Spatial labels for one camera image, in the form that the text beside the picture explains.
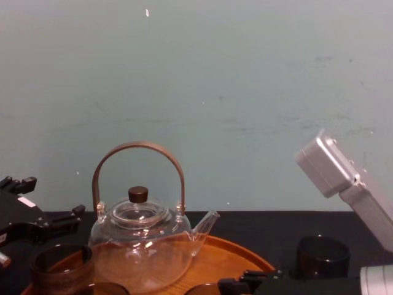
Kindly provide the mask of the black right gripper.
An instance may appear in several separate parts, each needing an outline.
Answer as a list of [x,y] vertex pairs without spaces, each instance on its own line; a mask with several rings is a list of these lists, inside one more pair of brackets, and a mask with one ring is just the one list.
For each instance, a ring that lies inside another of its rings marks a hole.
[[295,280],[284,272],[245,270],[239,280],[224,278],[218,281],[220,294],[362,294],[358,278],[323,278]]

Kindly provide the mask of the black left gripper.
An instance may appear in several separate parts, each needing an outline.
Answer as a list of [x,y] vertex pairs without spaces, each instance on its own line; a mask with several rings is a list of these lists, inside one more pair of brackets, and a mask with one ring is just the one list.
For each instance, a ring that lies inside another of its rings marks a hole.
[[32,201],[16,194],[35,190],[37,179],[28,177],[1,180],[1,234],[8,234],[16,224],[38,224],[41,239],[50,240],[75,233],[84,218],[85,206],[78,205],[59,214],[44,214]]

